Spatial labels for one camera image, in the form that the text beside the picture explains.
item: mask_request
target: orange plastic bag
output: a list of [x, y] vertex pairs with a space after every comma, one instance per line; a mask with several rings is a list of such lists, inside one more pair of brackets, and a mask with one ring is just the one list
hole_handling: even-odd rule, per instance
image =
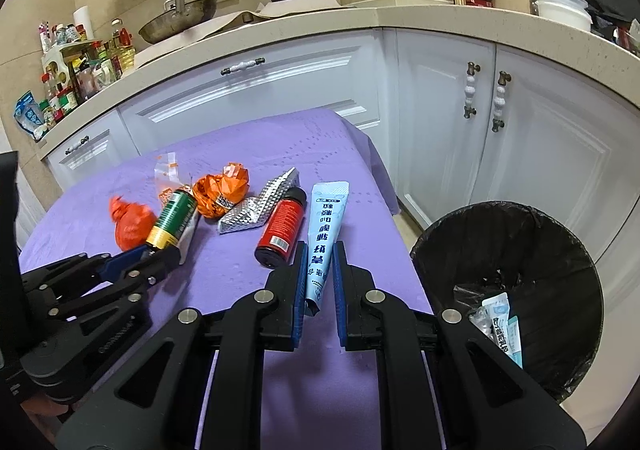
[[193, 186], [198, 212], [218, 219], [244, 199], [249, 190], [249, 171], [242, 163], [229, 163], [222, 174], [207, 174]]
[[116, 244], [123, 252], [144, 243], [158, 219], [147, 205], [127, 203], [122, 196], [112, 197], [109, 208], [116, 223]]

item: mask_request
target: drawer handle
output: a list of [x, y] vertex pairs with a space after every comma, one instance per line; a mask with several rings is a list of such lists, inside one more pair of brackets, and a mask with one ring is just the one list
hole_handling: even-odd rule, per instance
[[263, 56], [256, 58], [255, 60], [250, 60], [248, 62], [241, 62], [240, 64], [234, 64], [231, 68], [225, 68], [220, 71], [221, 75], [229, 75], [231, 73], [235, 73], [236, 71], [244, 71], [245, 69], [253, 68], [254, 66], [259, 66], [260, 64], [264, 64], [267, 62]]
[[476, 114], [476, 108], [472, 105], [476, 94], [476, 71], [480, 71], [480, 66], [474, 62], [467, 62], [465, 85], [465, 118], [467, 119]]
[[84, 138], [81, 138], [80, 141], [76, 141], [76, 143], [74, 143], [71, 147], [69, 147], [65, 151], [65, 154], [71, 154], [72, 152], [77, 151], [82, 145], [84, 145], [88, 141], [89, 141], [89, 136], [85, 136]]
[[494, 126], [491, 127], [491, 130], [494, 133], [497, 133], [502, 127], [504, 127], [504, 120], [502, 120], [502, 111], [505, 104], [507, 103], [507, 100], [504, 99], [504, 94], [507, 91], [507, 82], [511, 82], [511, 75], [507, 72], [500, 71], [498, 84], [495, 86]]

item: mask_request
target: toothpaste tube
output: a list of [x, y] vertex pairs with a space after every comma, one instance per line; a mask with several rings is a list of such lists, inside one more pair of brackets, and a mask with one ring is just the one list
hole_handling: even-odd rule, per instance
[[511, 360], [516, 362], [520, 366], [520, 369], [522, 369], [522, 346], [520, 345], [520, 326], [517, 316], [509, 319], [507, 331], [509, 332], [509, 348], [512, 353]]
[[320, 311], [322, 288], [331, 261], [331, 251], [340, 232], [349, 183], [316, 183], [311, 192], [309, 213], [309, 255], [306, 271], [306, 315]]
[[482, 300], [482, 305], [486, 308], [491, 318], [494, 329], [495, 343], [497, 346], [511, 356], [509, 346], [508, 322], [509, 322], [509, 299], [506, 293], [500, 293], [496, 297]]

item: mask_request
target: black garbage bag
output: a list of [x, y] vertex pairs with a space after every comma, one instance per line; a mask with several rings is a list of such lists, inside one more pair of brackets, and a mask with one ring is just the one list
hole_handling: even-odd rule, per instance
[[465, 315], [506, 291], [524, 370], [556, 401], [571, 395], [596, 355], [604, 306], [595, 265], [567, 228], [529, 206], [483, 202], [433, 223], [411, 258], [434, 313]]

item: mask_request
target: blue packet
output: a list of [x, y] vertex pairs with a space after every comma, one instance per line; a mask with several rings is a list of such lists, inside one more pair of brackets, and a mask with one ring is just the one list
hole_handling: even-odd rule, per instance
[[32, 138], [36, 128], [44, 125], [44, 117], [40, 114], [40, 108], [31, 91], [27, 91], [15, 103], [14, 118], [20, 128], [27, 131]]
[[305, 314], [308, 316], [320, 311], [331, 252], [340, 232], [348, 195], [349, 183], [346, 181], [316, 183], [311, 192], [305, 295]]

